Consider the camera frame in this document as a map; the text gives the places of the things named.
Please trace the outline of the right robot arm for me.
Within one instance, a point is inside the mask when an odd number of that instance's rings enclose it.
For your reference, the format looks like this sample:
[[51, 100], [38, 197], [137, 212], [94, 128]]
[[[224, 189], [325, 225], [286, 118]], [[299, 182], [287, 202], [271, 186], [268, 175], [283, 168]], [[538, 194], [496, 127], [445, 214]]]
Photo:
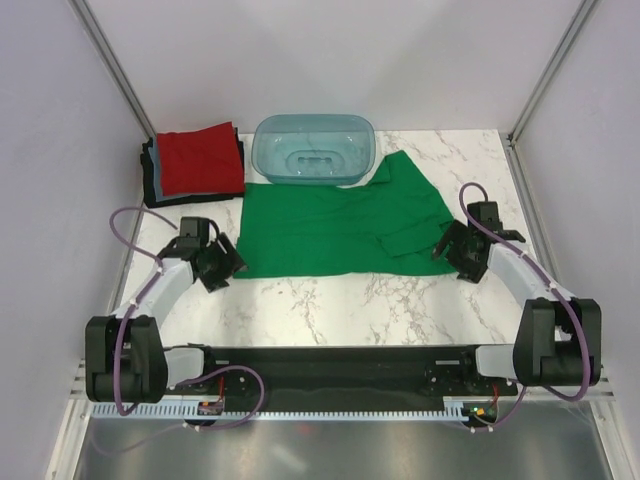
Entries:
[[454, 221], [432, 257], [443, 256], [458, 278], [470, 283], [492, 272], [521, 307], [521, 319], [513, 343], [475, 349], [475, 359], [458, 368], [460, 386], [477, 394], [496, 377], [543, 387], [570, 401], [582, 398], [601, 375], [600, 306], [558, 285], [525, 251], [524, 237], [503, 228], [496, 202], [461, 207], [467, 222]]

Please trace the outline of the green t shirt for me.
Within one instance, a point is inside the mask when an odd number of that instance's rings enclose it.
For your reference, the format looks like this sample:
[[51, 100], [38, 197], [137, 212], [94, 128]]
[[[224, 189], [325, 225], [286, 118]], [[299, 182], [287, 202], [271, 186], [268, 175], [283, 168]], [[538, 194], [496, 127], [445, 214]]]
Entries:
[[454, 217], [404, 151], [353, 187], [249, 184], [237, 250], [239, 279], [453, 273], [432, 251]]

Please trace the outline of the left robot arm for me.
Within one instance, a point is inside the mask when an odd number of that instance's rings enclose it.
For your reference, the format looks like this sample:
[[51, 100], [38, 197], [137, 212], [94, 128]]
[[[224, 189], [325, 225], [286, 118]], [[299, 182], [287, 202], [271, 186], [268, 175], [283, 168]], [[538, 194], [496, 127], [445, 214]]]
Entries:
[[208, 393], [219, 382], [212, 349], [163, 345], [161, 325], [176, 302], [200, 283], [213, 293], [247, 268], [211, 219], [184, 217], [179, 233], [154, 256], [155, 269], [132, 297], [85, 328], [85, 389], [94, 402], [157, 403], [173, 387]]

